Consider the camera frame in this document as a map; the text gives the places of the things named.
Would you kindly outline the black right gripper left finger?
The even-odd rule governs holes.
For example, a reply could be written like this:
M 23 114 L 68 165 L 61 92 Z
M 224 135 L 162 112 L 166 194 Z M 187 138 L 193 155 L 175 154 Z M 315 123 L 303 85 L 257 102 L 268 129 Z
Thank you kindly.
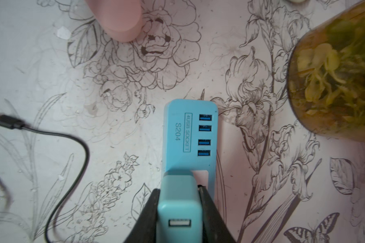
M 124 243 L 155 243 L 160 189 L 154 189 Z

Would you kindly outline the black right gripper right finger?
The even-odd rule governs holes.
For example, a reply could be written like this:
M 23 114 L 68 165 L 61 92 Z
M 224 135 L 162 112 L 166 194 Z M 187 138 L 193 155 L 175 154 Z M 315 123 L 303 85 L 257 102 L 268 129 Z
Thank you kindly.
M 204 186 L 198 186 L 203 212 L 204 243 L 236 243 Z

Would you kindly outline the teal usb wall adapter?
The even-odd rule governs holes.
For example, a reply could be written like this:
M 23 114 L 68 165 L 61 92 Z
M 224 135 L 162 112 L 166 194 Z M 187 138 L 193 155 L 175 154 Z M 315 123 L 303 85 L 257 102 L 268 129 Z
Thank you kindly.
M 168 172 L 157 206 L 157 243 L 203 242 L 203 209 L 191 172 Z

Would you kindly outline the blue power strip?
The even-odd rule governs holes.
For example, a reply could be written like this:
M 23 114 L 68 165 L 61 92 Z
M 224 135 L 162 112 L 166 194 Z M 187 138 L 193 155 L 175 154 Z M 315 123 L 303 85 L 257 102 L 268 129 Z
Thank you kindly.
M 175 99 L 164 108 L 162 172 L 207 171 L 207 190 L 215 196 L 217 105 L 211 101 Z

